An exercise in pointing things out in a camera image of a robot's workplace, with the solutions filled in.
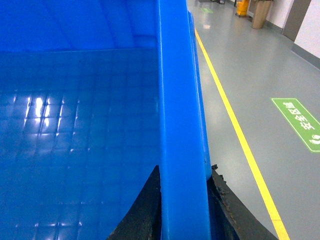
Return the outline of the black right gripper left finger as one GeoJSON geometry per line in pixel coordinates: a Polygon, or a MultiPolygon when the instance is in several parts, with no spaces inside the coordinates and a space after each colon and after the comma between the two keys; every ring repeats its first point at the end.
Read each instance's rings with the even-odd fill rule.
{"type": "Polygon", "coordinates": [[[107,237],[109,240],[160,240],[162,196],[160,167],[156,165],[129,211],[107,237]]]}

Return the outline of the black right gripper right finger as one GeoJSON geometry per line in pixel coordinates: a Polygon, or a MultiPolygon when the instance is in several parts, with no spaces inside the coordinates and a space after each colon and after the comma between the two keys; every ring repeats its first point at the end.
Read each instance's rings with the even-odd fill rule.
{"type": "Polygon", "coordinates": [[[275,240],[229,188],[218,166],[211,166],[207,180],[210,230],[213,240],[275,240]]]}

